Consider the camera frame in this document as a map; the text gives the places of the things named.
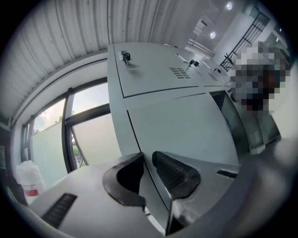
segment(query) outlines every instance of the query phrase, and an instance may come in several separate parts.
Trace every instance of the metal railing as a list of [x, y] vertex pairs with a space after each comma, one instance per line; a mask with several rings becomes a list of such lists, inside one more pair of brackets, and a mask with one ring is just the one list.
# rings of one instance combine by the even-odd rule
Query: metal railing
[[234, 49], [228, 54], [228, 57], [226, 57], [226, 59], [220, 64], [220, 66], [222, 66], [226, 71], [229, 71], [229, 69], [232, 68], [232, 64], [229, 60], [234, 61], [244, 48], [246, 48], [248, 45], [251, 45], [264, 30], [269, 20], [270, 19], [266, 15], [259, 12], [244, 36], [234, 47]]

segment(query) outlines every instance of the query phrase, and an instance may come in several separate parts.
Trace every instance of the white wall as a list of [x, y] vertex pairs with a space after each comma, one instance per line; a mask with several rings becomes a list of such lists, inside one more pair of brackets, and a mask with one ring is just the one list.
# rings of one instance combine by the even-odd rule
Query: white wall
[[264, 30], [257, 37], [257, 41], [265, 41], [265, 40], [267, 40], [268, 36], [273, 31], [275, 25], [276, 25], [275, 19], [274, 18], [271, 18], [270, 21], [268, 22], [267, 26], [265, 26]]
[[269, 110], [278, 126], [282, 138], [298, 137], [298, 60], [294, 62], [291, 76], [269, 100]]
[[244, 36], [254, 19], [242, 12], [238, 12], [230, 27], [214, 49], [213, 60], [221, 64], [225, 59], [224, 55], [229, 54], [236, 44]]
[[68, 68], [63, 68], [62, 72], [57, 72], [59, 75], [58, 78], [48, 79], [51, 81], [43, 82], [44, 88], [38, 88], [37, 91], [40, 93], [33, 93], [35, 97], [33, 100], [27, 104], [27, 107], [20, 114], [18, 120], [15, 122], [12, 130], [12, 143], [11, 143], [11, 160], [12, 160], [12, 170], [14, 177], [16, 178], [15, 168], [17, 165], [21, 163], [20, 156], [20, 138], [21, 138], [21, 129], [22, 125], [26, 123], [31, 115], [34, 115], [37, 111], [39, 111], [42, 107], [44, 107], [47, 103], [54, 100], [61, 94], [67, 92], [70, 87], [77, 87], [84, 83], [93, 81], [95, 79], [100, 79], [107, 76], [107, 60], [103, 59], [97, 62], [86, 64], [86, 57], [84, 57], [81, 62], [77, 60], [74, 62], [74, 65], [77, 67], [73, 68], [72, 65]]
[[179, 12], [180, 16], [185, 17], [170, 21], [171, 24], [169, 24], [168, 27], [175, 29], [169, 42], [171, 46], [177, 46], [181, 49], [185, 48], [206, 3], [207, 1], [205, 0], [187, 0], [187, 2], [178, 2], [179, 5], [176, 7], [176, 10]]

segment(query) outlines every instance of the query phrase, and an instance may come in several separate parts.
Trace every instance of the sky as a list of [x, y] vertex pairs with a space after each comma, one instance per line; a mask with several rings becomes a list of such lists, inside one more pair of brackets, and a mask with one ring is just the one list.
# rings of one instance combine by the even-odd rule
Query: sky
[[[38, 129], [40, 132], [50, 127], [59, 120], [59, 116], [62, 115], [64, 101], [54, 104], [38, 117], [35, 118], [34, 130]], [[80, 91], [74, 95], [72, 111], [76, 114], [88, 110], [90, 108], [100, 106], [109, 103], [108, 99], [108, 84], [100, 84], [83, 91]]]

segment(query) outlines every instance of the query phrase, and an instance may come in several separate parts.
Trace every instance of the white cabinet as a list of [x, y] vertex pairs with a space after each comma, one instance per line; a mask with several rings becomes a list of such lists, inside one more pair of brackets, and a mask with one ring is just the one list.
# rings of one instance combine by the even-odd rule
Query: white cabinet
[[[130, 65], [121, 61], [121, 51], [131, 55]], [[175, 88], [226, 85], [221, 75], [183, 49], [152, 43], [122, 43], [114, 45], [114, 55], [125, 98]], [[185, 62], [192, 59], [200, 65], [189, 67]]]
[[170, 204], [170, 197], [152, 164], [153, 152], [238, 165], [230, 130], [209, 93], [135, 107], [129, 115], [148, 169], [166, 204]]

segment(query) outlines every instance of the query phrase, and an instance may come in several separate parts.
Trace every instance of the tree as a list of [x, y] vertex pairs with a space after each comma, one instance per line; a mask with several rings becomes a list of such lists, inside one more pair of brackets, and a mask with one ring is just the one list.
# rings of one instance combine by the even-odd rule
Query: tree
[[61, 122], [62, 121], [62, 116], [59, 116], [58, 121], [55, 121], [55, 123]]
[[58, 121], [55, 121], [55, 123], [61, 122], [62, 121], [62, 116], [59, 116]]
[[79, 149], [76, 145], [73, 146], [73, 150], [74, 150], [74, 156], [80, 156]]
[[35, 129], [34, 132], [33, 132], [33, 135], [36, 135], [36, 134], [38, 134], [39, 132], [40, 132], [40, 130]]

